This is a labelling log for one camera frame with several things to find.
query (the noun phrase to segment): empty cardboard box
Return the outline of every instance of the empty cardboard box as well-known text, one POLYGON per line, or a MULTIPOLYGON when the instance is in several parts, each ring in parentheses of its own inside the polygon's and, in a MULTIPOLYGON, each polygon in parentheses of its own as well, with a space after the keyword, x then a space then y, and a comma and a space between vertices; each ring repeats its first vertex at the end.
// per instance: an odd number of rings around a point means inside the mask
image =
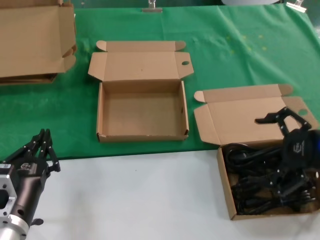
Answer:
POLYGON ((76 62, 70 3, 1 0, 0 32, 0 85, 51 83, 76 62))
MULTIPOLYGON (((307 114, 303 118, 312 125, 312 129, 316 129, 318 122, 302 98, 286 96, 292 91, 293 88, 289 84, 197 91, 194 94, 195 99, 206 103, 194 110, 201 140, 221 147, 229 143, 242 143, 255 147, 280 144, 284 136, 279 126, 277 124, 256 124, 255 119, 264 118, 268 113, 278 112, 285 106, 296 113, 305 110, 307 114)), ((287 117, 285 123, 289 131, 300 128, 291 117, 287 117)), ((237 177, 234 174, 227 174, 221 147, 218 149, 217 160, 231 220, 293 214, 291 209, 277 208, 263 215, 237 215, 230 187, 237 182, 237 177)), ((309 203, 307 206, 303 213, 299 214, 318 211, 319 203, 309 203)))
POLYGON ((101 81, 100 142, 184 140, 189 123, 184 82, 194 72, 183 41, 98 41, 89 75, 101 81))

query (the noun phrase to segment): metal clip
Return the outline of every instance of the metal clip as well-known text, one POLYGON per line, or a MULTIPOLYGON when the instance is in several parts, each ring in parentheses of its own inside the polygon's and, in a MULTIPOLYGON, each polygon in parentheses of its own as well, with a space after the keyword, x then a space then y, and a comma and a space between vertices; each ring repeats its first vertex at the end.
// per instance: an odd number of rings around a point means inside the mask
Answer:
POLYGON ((306 8, 302 7, 301 4, 303 3, 304 0, 296 0, 295 3, 291 3, 291 2, 287 2, 286 5, 289 8, 295 9, 299 12, 305 13, 306 12, 306 8))
POLYGON ((156 0, 148 0, 149 7, 142 8, 142 12, 144 13, 162 13, 161 7, 156 7, 156 0))

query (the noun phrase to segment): table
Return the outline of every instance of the table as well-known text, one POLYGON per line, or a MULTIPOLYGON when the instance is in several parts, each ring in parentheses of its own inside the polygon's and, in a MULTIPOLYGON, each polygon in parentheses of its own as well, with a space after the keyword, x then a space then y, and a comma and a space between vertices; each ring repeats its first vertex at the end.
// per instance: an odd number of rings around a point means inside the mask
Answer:
POLYGON ((320 215, 229 220, 215 150, 61 162, 27 240, 314 240, 320 215))
POLYGON ((198 90, 289 83, 320 119, 320 42, 308 16, 282 4, 76 9, 76 65, 53 84, 0 87, 0 160, 51 130, 62 159, 209 150, 193 111, 198 90), (194 74, 185 79, 189 137, 181 142, 101 144, 96 137, 99 82, 88 76, 98 40, 185 41, 194 74))

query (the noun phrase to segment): black cable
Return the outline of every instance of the black cable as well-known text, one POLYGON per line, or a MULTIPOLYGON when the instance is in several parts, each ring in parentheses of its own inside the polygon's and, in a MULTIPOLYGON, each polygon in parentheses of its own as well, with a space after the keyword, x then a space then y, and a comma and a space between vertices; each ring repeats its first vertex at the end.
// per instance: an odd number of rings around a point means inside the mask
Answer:
MULTIPOLYGON (((238 175, 238 181, 231 186, 231 192, 239 215, 259 215, 280 207, 299 211, 301 206, 315 201, 310 193, 312 182, 286 196, 275 194, 272 188, 266 188, 263 184, 269 184, 269 177, 279 169, 282 162, 281 146, 258 149, 245 144, 230 143, 222 148, 222 152, 227 173, 238 175), (270 196, 257 196, 263 191, 267 195, 269 192, 270 196)), ((296 172, 286 172, 279 178, 281 184, 289 183, 296 175, 296 172)), ((280 182, 274 183, 275 190, 278 184, 280 182)))

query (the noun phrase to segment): green tablecloth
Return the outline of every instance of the green tablecloth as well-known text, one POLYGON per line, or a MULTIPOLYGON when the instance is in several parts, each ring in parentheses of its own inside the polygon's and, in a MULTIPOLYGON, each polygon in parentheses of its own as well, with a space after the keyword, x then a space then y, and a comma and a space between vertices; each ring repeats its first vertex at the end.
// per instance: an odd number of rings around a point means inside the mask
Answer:
POLYGON ((201 142, 194 92, 290 83, 320 120, 320 42, 306 14, 284 5, 77 9, 76 65, 53 84, 0 87, 0 159, 49 128, 60 158, 213 149, 201 142), (194 74, 185 79, 189 137, 181 142, 101 144, 99 82, 88 76, 96 41, 183 40, 194 74))

